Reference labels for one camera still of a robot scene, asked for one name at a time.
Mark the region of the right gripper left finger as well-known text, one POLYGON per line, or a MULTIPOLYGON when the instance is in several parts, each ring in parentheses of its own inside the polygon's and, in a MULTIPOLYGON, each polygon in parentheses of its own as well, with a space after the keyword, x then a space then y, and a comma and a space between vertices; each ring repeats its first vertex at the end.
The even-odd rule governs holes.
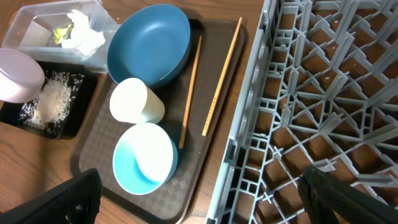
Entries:
POLYGON ((41 196, 1 214, 1 223, 90 223, 100 211, 103 184, 97 169, 81 174, 41 196))

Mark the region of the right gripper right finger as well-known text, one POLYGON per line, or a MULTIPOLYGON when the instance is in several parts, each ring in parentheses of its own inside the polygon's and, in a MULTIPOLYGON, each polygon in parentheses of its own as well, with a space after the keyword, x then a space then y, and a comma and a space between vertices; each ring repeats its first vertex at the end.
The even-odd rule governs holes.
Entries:
POLYGON ((340 182, 316 167, 298 180, 298 193, 312 223, 397 223, 397 210, 340 182))

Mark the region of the pile of rice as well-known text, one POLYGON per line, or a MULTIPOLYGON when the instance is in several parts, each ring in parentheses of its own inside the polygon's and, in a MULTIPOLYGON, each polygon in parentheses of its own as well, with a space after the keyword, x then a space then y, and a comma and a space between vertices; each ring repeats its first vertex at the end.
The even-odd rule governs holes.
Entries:
POLYGON ((47 77, 39 94, 24 103, 19 122, 55 137, 70 114, 84 75, 71 72, 46 72, 47 77))

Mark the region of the white cup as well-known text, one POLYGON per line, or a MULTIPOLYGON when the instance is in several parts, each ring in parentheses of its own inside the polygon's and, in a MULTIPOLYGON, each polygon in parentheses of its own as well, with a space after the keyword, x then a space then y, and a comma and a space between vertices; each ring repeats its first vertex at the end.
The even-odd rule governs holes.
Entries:
POLYGON ((160 98, 138 78, 119 83, 109 100, 114 119, 124 123, 158 123, 165 114, 160 98))

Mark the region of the pink white bowl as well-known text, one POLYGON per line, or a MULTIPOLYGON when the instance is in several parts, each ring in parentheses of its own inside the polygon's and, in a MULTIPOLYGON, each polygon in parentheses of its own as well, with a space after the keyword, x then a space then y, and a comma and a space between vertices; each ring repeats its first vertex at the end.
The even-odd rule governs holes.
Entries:
POLYGON ((45 81, 41 66, 30 56, 1 48, 1 100, 25 103, 33 100, 45 81))

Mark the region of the white tissue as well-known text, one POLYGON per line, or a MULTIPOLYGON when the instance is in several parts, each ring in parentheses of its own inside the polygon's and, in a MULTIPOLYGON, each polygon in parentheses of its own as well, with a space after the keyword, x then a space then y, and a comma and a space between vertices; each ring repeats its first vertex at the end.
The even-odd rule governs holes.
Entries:
POLYGON ((63 40, 61 46, 77 49, 84 56, 93 55, 105 43, 103 33, 91 29, 88 16, 76 9, 72 9, 67 16, 72 20, 73 28, 70 38, 63 40))

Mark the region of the yellow snack wrapper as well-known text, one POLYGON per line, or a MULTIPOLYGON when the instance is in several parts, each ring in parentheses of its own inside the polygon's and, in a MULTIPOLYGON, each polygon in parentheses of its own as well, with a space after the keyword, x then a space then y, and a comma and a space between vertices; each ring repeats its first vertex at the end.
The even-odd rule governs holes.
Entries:
POLYGON ((54 33, 54 42, 56 44, 61 44, 63 40, 67 39, 70 36, 70 33, 72 32, 72 29, 74 27, 74 23, 69 24, 67 27, 64 28, 56 28, 53 33, 54 33))

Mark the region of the dark blue plate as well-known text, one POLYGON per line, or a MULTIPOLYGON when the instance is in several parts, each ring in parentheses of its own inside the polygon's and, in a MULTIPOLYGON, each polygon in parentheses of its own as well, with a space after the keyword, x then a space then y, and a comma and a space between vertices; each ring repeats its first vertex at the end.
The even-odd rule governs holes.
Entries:
POLYGON ((116 83, 138 78, 150 88, 160 88, 179 75, 191 43, 190 22, 180 8, 147 6, 116 31, 108 49, 108 73, 116 83))

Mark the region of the black waste tray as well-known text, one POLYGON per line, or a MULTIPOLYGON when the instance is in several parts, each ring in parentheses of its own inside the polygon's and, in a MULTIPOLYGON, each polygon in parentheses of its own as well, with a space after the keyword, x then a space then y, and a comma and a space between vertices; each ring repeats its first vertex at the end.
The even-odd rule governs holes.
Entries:
POLYGON ((96 88, 97 78, 82 65, 39 61, 45 79, 62 78, 71 89, 68 107, 61 121, 47 123, 43 128, 31 122, 32 111, 39 100, 27 103, 4 103, 1 122, 49 139, 74 138, 81 126, 86 109, 96 88))

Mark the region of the grey dishwasher rack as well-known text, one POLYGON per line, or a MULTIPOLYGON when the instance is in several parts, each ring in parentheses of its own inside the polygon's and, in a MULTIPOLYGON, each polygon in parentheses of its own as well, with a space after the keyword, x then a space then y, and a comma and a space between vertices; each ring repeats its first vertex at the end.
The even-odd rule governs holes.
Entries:
POLYGON ((397 2, 265 1, 207 223, 308 223, 314 166, 397 206, 397 2))

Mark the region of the light blue bowl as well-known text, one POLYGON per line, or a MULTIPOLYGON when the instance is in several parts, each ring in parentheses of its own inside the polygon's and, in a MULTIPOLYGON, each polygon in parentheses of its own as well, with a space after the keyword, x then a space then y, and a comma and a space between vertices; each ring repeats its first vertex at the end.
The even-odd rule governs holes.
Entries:
POLYGON ((157 190, 174 174, 178 163, 175 143, 160 126, 141 123, 129 128, 113 153, 113 173, 119 186, 133 195, 157 190))

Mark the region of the left wooden chopstick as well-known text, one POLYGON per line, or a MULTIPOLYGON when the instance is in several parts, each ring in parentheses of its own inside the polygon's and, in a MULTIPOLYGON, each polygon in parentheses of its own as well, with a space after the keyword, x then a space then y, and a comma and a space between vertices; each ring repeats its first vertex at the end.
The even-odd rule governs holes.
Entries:
POLYGON ((195 52, 195 59, 193 63, 193 68, 192 68, 192 73, 190 77, 190 84, 189 84, 189 89, 188 89, 188 95, 187 95, 187 101, 185 105, 185 111, 184 111, 184 117, 183 117, 183 123, 182 123, 182 130, 180 133, 180 140, 178 144, 179 149, 183 149, 184 142, 185 142, 185 136, 187 133, 187 128, 188 128, 188 120, 189 120, 189 115, 190 115, 190 108, 192 105, 192 98, 193 98, 193 92, 194 92, 194 87, 195 87, 195 80, 196 80, 196 75, 197 75, 197 70, 198 70, 198 63, 200 59, 200 51, 201 51, 201 43, 202 43, 202 36, 199 36, 198 39, 198 45, 197 49, 195 52))

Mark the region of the brown serving tray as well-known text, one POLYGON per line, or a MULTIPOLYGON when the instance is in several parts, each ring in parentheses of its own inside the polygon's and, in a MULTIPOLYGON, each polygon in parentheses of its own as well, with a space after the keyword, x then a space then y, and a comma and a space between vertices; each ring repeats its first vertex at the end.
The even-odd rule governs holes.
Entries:
POLYGON ((113 151, 118 139, 130 128, 130 124, 120 123, 111 116, 109 99, 116 83, 110 78, 106 79, 100 91, 98 101, 88 116, 88 125, 83 128, 83 135, 78 140, 70 160, 73 175, 78 175, 89 168, 97 169, 103 183, 103 195, 147 223, 179 223, 185 216, 228 94, 229 84, 234 77, 234 71, 244 47, 245 28, 241 26, 211 126, 207 135, 204 136, 202 132, 206 117, 237 23, 190 19, 190 25, 193 50, 197 48, 198 38, 203 39, 188 131, 173 177, 154 192, 141 196, 126 192, 117 183, 112 169, 113 151))

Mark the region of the clear plastic bin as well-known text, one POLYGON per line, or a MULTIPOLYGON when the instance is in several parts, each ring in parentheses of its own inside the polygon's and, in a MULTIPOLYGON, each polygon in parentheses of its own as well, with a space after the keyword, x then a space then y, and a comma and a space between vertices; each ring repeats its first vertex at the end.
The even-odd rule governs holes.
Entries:
POLYGON ((93 70, 107 69, 110 42, 120 25, 108 14, 101 1, 57 1, 21 7, 2 42, 2 47, 14 49, 44 62, 80 64, 93 70), (88 18, 88 27, 104 35, 104 44, 89 55, 77 47, 64 48, 55 43, 55 29, 73 24, 67 16, 73 10, 88 18))

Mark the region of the right wooden chopstick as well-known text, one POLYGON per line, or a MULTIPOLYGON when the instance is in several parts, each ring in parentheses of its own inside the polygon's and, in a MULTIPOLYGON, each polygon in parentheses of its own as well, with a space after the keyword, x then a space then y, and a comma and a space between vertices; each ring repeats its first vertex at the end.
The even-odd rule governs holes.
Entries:
POLYGON ((211 120, 212 120, 212 117, 213 117, 213 114, 214 114, 214 111, 215 111, 215 108, 216 108, 216 104, 217 104, 218 98, 220 96, 220 92, 221 92, 221 89, 222 89, 222 86, 223 86, 223 82, 224 82, 224 79, 225 79, 225 76, 226 76, 226 72, 228 71, 229 63, 231 61, 231 57, 232 57, 232 54, 234 52, 234 48, 235 48, 236 41, 237 41, 237 38, 238 38, 238 35, 239 35, 239 30, 240 30, 240 27, 241 27, 242 19, 243 19, 242 17, 239 18, 239 21, 237 23, 237 26, 236 26, 236 29, 235 29, 231 44, 229 46, 229 50, 228 50, 226 59, 224 61, 223 69, 221 71, 221 75, 220 75, 220 78, 218 80, 218 84, 217 84, 217 87, 216 87, 216 90, 215 90, 215 94, 214 94, 212 102, 211 102, 211 106, 210 106, 210 109, 209 109, 209 112, 208 112, 208 116, 206 117, 205 125, 204 125, 203 131, 202 131, 202 136, 206 136, 208 134, 208 130, 210 128, 210 124, 211 124, 211 120))

